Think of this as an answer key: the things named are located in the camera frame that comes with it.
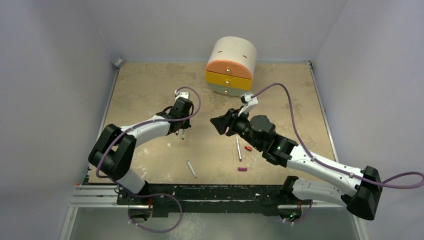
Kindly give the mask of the grey marker pen red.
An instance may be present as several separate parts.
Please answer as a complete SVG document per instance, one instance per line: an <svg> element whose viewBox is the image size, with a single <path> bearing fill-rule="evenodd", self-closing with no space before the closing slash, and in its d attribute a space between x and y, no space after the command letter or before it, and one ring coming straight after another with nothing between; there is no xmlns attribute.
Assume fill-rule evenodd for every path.
<svg viewBox="0 0 424 240"><path fill-rule="evenodd" d="M241 146L240 146L240 140L239 140L238 135L235 136L235 141L236 141L236 149L237 149L238 160L241 162L242 161L242 153L241 153Z"/></svg>

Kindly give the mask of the magenta pen cap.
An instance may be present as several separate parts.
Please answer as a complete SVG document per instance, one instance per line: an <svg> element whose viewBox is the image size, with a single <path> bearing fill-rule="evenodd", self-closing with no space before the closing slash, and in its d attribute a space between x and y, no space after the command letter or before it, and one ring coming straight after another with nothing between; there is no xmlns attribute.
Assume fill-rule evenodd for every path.
<svg viewBox="0 0 424 240"><path fill-rule="evenodd" d="M246 172L248 169L246 167L238 167L237 170L239 172Z"/></svg>

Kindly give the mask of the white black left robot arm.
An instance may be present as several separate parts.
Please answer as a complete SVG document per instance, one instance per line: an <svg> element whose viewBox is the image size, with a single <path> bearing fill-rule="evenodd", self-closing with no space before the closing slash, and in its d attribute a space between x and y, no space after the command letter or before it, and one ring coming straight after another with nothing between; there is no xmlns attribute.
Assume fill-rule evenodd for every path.
<svg viewBox="0 0 424 240"><path fill-rule="evenodd" d="M190 128L188 117L193 110L193 102L180 96L172 106L158 112L144 124L122 127L109 124L88 155L88 162L126 188L130 199L142 205L149 199L149 184L131 169L135 149L155 138Z"/></svg>

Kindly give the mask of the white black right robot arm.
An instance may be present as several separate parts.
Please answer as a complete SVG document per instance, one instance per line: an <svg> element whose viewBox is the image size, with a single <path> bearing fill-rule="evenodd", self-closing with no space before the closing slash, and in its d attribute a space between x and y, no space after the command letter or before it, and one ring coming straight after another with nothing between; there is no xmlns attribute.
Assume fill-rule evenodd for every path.
<svg viewBox="0 0 424 240"><path fill-rule="evenodd" d="M346 207L353 215L372 221L376 217L383 188L378 170L372 166L357 168L307 153L295 140L276 132L276 126L265 115L251 119L229 109L226 114L210 119L220 135L238 135L261 152L270 164L291 168L319 179L288 177L280 196L288 204L296 200L319 200Z"/></svg>

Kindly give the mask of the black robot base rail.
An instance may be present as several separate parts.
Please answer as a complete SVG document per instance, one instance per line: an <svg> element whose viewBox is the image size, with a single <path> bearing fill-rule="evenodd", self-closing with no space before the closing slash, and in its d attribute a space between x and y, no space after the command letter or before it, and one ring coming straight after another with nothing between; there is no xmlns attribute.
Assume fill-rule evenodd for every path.
<svg viewBox="0 0 424 240"><path fill-rule="evenodd" d="M283 184L168 184L151 183L141 193L117 188L117 204L131 208L145 206L153 217L170 213L262 214L288 218L311 200L292 193L295 177Z"/></svg>

